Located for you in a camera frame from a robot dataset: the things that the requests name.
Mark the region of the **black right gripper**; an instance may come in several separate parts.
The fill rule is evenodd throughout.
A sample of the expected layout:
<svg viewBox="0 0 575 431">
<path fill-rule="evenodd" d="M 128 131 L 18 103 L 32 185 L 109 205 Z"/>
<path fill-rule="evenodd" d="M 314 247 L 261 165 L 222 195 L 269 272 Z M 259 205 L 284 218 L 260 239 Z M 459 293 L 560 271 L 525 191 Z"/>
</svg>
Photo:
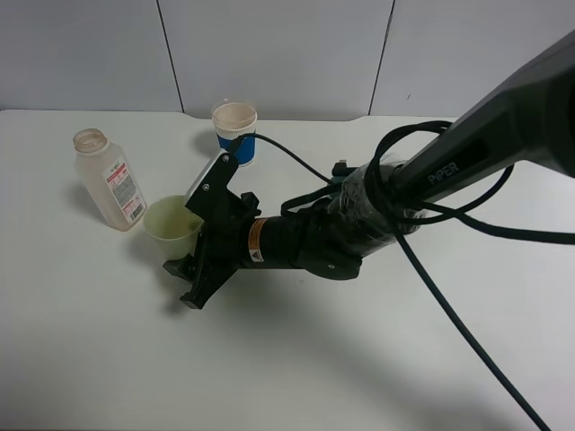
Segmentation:
<svg viewBox="0 0 575 431">
<path fill-rule="evenodd" d="M 192 282 L 180 301 L 201 310 L 210 297 L 239 269 L 244 227 L 261 214 L 260 201 L 252 192 L 237 197 L 231 191 L 197 191 L 192 212 L 204 222 L 194 257 L 167 260 L 163 268 L 171 276 Z"/>
</svg>

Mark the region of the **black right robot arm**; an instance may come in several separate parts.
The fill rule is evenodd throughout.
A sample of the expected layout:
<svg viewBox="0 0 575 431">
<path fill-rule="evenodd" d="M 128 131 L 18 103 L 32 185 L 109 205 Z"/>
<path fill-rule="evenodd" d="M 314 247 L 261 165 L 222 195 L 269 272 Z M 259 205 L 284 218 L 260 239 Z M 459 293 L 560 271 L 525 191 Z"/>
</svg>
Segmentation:
<svg viewBox="0 0 575 431">
<path fill-rule="evenodd" d="M 330 280 L 357 277 L 362 260 L 411 233 L 421 206 L 520 161 L 574 173 L 574 38 L 533 58 L 455 122 L 397 128 L 373 158 L 337 163 L 321 189 L 264 217 L 251 192 L 233 194 L 234 140 L 206 166 L 184 205 L 202 219 L 197 242 L 164 269 L 190 284 L 182 300 L 202 308 L 241 269 L 296 269 Z"/>
</svg>

